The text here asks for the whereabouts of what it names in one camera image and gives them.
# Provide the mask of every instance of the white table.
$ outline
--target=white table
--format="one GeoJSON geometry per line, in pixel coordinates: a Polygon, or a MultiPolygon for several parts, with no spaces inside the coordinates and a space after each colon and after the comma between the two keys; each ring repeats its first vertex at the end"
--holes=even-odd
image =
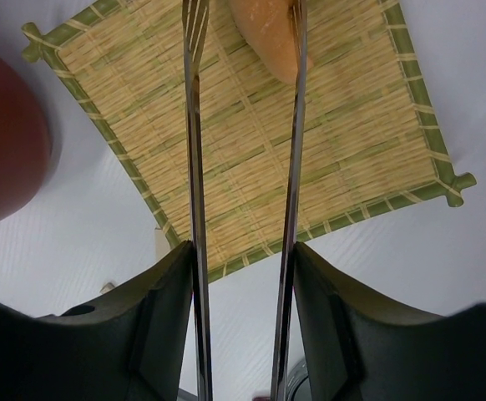
{"type": "MultiPolygon", "coordinates": [[[[28,81],[54,136],[45,186],[0,222],[0,302],[36,316],[88,301],[107,281],[124,282],[167,252],[141,197],[66,88],[45,63],[20,57],[23,23],[47,32],[90,2],[0,0],[0,56],[28,81]]],[[[449,314],[486,300],[486,2],[402,6],[456,171],[474,173],[478,185],[464,191],[461,208],[431,200],[311,246],[390,297],[449,314]]],[[[249,400],[268,389],[279,264],[273,256],[210,288],[217,400],[249,400]]],[[[294,319],[291,363],[303,355],[294,319]]],[[[192,322],[186,345],[181,386],[194,393],[192,322]]]]}

